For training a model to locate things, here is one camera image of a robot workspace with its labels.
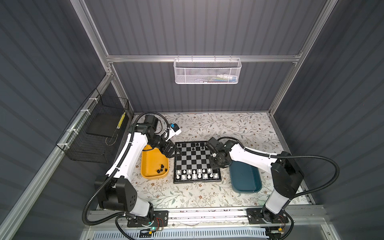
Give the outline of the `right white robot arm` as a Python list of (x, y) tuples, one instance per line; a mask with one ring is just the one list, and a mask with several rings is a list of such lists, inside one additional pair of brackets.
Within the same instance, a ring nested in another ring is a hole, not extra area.
[(237, 162), (257, 168), (271, 176), (273, 190), (262, 208), (264, 218), (280, 215), (296, 197), (304, 179), (304, 173), (296, 163), (296, 158), (288, 152), (266, 153), (245, 147), (234, 139), (221, 143), (216, 138), (210, 138), (205, 146), (211, 152), (209, 160), (213, 168), (223, 169)]

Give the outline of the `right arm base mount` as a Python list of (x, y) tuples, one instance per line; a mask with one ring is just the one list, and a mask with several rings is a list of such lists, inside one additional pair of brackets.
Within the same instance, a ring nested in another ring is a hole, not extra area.
[(280, 211), (274, 214), (268, 209), (262, 208), (247, 208), (246, 215), (250, 224), (287, 224), (289, 218), (287, 214)]

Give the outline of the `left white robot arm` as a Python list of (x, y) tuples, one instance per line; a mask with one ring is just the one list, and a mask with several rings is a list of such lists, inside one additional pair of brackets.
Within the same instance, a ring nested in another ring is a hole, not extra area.
[(131, 178), (139, 157), (149, 145), (169, 158), (176, 156), (177, 146), (171, 138), (179, 135), (181, 128), (169, 123), (164, 116), (154, 112), (141, 114), (129, 127), (128, 136), (117, 160), (104, 176), (95, 181), (97, 199), (101, 209), (130, 214), (137, 218), (154, 218), (154, 207), (138, 197)]

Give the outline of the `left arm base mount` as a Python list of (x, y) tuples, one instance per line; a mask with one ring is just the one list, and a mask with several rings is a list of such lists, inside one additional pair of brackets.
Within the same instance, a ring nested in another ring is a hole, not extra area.
[(128, 228), (139, 227), (166, 227), (168, 225), (169, 211), (154, 211), (149, 212), (146, 217), (127, 217)]

